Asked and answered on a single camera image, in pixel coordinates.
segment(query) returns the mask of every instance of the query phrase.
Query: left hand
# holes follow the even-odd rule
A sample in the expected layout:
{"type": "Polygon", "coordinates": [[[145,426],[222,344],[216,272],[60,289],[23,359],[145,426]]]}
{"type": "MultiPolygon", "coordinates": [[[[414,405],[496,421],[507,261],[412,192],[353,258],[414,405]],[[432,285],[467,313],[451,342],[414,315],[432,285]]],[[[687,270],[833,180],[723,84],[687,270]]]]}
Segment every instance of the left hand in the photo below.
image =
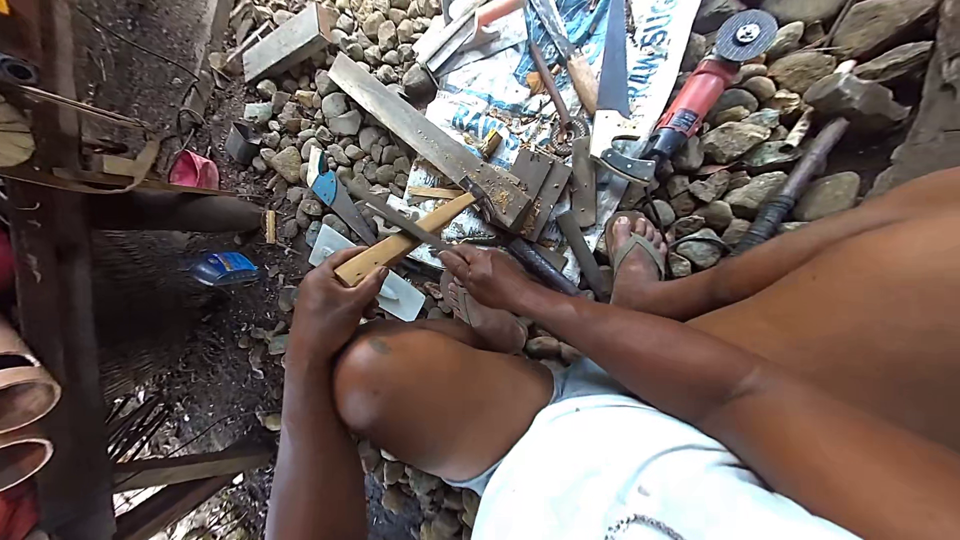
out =
{"type": "Polygon", "coordinates": [[[388,270],[375,268],[354,287],[343,285],[334,270],[367,248],[338,251],[310,271],[300,283],[288,361],[330,360],[353,336],[365,309],[376,306],[388,270]]]}

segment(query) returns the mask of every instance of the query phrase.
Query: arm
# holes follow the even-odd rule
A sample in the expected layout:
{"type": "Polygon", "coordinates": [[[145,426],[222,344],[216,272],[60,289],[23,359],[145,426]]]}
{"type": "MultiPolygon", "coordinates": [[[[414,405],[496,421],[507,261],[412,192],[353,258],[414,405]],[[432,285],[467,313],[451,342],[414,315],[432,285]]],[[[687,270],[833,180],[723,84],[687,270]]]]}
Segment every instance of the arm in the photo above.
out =
{"type": "Polygon", "coordinates": [[[444,263],[477,301],[562,336],[811,512],[870,538],[960,535],[960,457],[946,448],[686,325],[555,293],[498,252],[456,251],[444,263]]]}
{"type": "Polygon", "coordinates": [[[334,408],[331,381],[336,353],[387,277],[380,268],[352,289],[337,282],[333,269],[363,249],[333,254],[300,285],[287,350],[268,539],[367,537],[363,472],[356,445],[334,408]]]}

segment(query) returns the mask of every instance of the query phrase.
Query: hand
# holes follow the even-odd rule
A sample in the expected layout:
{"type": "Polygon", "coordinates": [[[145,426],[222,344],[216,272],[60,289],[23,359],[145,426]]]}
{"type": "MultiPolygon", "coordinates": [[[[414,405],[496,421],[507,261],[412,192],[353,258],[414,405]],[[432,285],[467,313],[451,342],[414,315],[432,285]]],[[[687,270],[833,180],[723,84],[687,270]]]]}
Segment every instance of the hand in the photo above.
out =
{"type": "Polygon", "coordinates": [[[446,269],[486,307],[516,312],[525,292],[536,284],[509,255],[461,244],[439,254],[446,269]]]}
{"type": "Polygon", "coordinates": [[[388,270],[374,269],[355,287],[347,287],[334,270],[367,248],[338,251],[310,271],[300,283],[288,362],[331,359],[347,344],[365,310],[376,307],[376,293],[388,270]]]}

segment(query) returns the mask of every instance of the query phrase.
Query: wooden handle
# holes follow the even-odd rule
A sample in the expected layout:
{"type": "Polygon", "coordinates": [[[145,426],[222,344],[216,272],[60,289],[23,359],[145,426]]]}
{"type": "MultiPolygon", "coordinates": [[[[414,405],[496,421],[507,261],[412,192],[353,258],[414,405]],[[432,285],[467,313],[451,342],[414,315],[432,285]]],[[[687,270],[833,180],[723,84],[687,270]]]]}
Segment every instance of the wooden handle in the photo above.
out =
{"type": "Polygon", "coordinates": [[[570,79],[573,81],[573,89],[577,90],[577,96],[580,97],[580,103],[590,115],[597,112],[597,92],[600,85],[596,77],[593,76],[593,70],[587,63],[587,58],[577,53],[566,61],[566,70],[570,72],[570,79]]]}
{"type": "MultiPolygon", "coordinates": [[[[476,202],[471,193],[464,193],[442,207],[424,215],[417,225],[428,233],[436,233],[464,209],[476,202]]],[[[390,266],[406,257],[420,245],[418,240],[404,234],[394,234],[378,242],[369,250],[348,260],[336,270],[337,277],[348,286],[355,286],[377,266],[390,266]]]]}

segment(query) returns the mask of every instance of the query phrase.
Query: right hand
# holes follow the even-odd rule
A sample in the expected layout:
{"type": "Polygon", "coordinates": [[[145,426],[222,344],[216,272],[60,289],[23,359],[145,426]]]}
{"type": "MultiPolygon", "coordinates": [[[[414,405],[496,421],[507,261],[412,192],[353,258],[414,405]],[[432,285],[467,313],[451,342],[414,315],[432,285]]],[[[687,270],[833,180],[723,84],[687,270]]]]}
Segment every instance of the right hand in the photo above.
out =
{"type": "Polygon", "coordinates": [[[474,300],[486,307],[516,311],[514,306],[532,282],[510,256],[500,250],[483,250],[467,244],[438,255],[474,300]]]}

